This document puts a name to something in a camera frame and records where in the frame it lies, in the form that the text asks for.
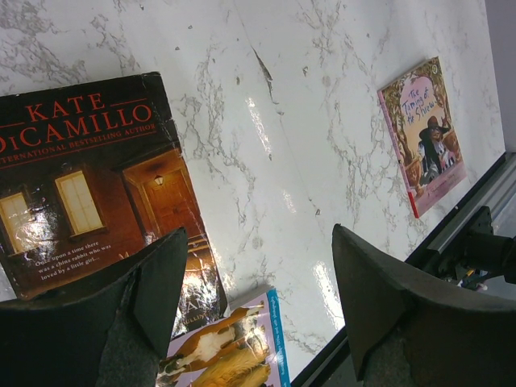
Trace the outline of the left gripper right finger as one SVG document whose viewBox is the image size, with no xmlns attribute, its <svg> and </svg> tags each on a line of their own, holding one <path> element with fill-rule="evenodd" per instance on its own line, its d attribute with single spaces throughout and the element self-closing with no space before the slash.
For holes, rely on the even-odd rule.
<svg viewBox="0 0 516 387">
<path fill-rule="evenodd" d="M 442 281 L 341 225 L 331 246 L 358 381 L 514 385 L 514 301 Z"/>
</svg>

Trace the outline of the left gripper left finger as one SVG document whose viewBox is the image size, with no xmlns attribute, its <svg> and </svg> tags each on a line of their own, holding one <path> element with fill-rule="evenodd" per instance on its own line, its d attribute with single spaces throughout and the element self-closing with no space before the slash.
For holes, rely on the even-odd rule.
<svg viewBox="0 0 516 387">
<path fill-rule="evenodd" d="M 3 386 L 153 386 L 187 261 L 179 228 L 30 301 L 1 304 Z"/>
</svg>

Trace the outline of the Kate DiCamillo dark book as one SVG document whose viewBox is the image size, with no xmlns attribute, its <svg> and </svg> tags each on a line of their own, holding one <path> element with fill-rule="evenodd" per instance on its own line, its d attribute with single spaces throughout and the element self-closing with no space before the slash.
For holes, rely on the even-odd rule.
<svg viewBox="0 0 516 387">
<path fill-rule="evenodd" d="M 183 229 L 179 336 L 227 308 L 158 72 L 1 99 L 1 266 L 31 299 Z"/>
</svg>

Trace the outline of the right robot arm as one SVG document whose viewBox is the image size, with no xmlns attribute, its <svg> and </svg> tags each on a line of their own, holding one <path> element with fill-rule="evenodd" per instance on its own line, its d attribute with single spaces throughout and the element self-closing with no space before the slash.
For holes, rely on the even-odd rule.
<svg viewBox="0 0 516 387">
<path fill-rule="evenodd" d="M 436 276 L 470 290 L 497 277 L 513 285 L 515 238 L 495 235 L 491 209 L 482 206 L 440 254 Z"/>
</svg>

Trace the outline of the Why Do Dogs Bark book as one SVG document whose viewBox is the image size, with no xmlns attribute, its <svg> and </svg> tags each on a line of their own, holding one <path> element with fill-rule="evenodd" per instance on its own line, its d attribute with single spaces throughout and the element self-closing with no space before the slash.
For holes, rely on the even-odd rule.
<svg viewBox="0 0 516 387">
<path fill-rule="evenodd" d="M 157 386 L 290 386 L 277 291 L 262 285 L 230 313 L 171 341 Z"/>
</svg>

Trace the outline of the Taming of the Shrew book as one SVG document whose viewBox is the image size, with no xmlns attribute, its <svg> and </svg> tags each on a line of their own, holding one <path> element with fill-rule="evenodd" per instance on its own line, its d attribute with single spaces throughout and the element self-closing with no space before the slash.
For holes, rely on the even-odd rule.
<svg viewBox="0 0 516 387">
<path fill-rule="evenodd" d="M 420 218 L 467 176 L 439 58 L 377 94 L 414 217 Z"/>
</svg>

